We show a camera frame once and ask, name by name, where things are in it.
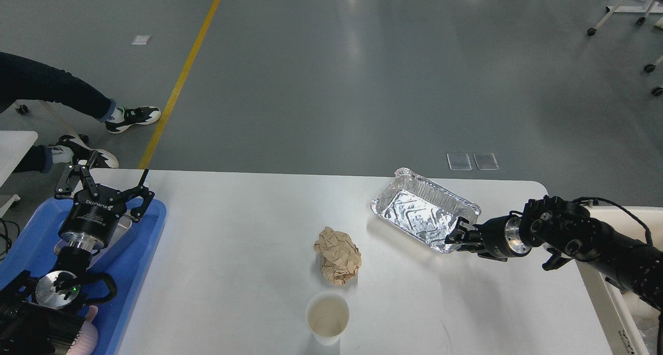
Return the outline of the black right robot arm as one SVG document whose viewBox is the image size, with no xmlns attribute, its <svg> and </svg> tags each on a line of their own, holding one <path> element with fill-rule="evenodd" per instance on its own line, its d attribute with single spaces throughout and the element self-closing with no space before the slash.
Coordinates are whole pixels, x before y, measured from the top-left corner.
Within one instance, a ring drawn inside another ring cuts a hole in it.
<svg viewBox="0 0 663 355">
<path fill-rule="evenodd" d="M 627 306 L 619 293 L 628 291 L 657 313 L 661 313 L 661 250 L 653 244 L 649 227 L 645 240 L 620 234 L 603 220 L 592 217 L 589 205 L 598 197 L 564 200 L 557 196 L 530 199 L 522 211 L 473 224 L 459 217 L 445 237 L 458 251 L 481 258 L 505 262 L 521 258 L 535 247 L 544 247 L 550 258 L 542 264 L 545 271 L 576 261 L 582 272 L 594 268 L 602 277 L 583 277 L 596 309 L 611 305 L 608 313 L 598 311 L 603 331 L 614 352 L 646 354 Z"/>
</svg>

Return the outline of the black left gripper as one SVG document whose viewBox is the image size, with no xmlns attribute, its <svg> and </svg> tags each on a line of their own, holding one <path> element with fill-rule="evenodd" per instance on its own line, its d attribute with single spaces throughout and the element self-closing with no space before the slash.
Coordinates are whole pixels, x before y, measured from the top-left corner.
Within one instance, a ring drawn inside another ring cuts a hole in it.
<svg viewBox="0 0 663 355">
<path fill-rule="evenodd" d="M 155 196 L 146 185 L 149 169 L 143 171 L 135 187 L 127 190 L 119 191 L 97 185 L 90 169 L 98 155 L 98 150 L 92 150 L 87 159 L 80 159 L 66 166 L 54 188 L 54 198 L 60 200 L 71 196 L 76 185 L 81 184 L 83 189 L 74 194 L 74 204 L 57 234 L 67 242 L 75 239 L 93 242 L 93 250 L 101 250 L 109 245 L 130 200 L 137 197 L 142 199 L 138 206 L 129 209 L 127 216 L 133 223 L 139 223 Z"/>
</svg>

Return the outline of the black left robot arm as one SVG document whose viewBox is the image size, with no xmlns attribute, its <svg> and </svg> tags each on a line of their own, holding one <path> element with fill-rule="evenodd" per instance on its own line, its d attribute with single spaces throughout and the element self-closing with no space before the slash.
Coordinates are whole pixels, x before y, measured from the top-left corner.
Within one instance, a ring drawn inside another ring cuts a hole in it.
<svg viewBox="0 0 663 355">
<path fill-rule="evenodd" d="M 119 190 L 65 167 L 2 262 L 2 354 L 114 354 L 166 215 L 147 174 Z"/>
</svg>

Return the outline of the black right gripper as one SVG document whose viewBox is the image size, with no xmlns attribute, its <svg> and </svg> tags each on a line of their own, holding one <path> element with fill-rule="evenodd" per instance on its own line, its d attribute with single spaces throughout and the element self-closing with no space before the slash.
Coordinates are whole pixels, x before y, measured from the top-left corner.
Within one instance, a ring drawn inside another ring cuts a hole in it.
<svg viewBox="0 0 663 355">
<path fill-rule="evenodd" d="M 475 253 L 481 258 L 505 262 L 509 258 L 525 257 L 532 250 L 523 241 L 520 226 L 521 218 L 517 215 L 493 218 L 478 224 L 477 228 L 466 218 L 458 218 L 454 229 L 445 237 L 445 243 L 457 244 L 457 252 Z"/>
</svg>

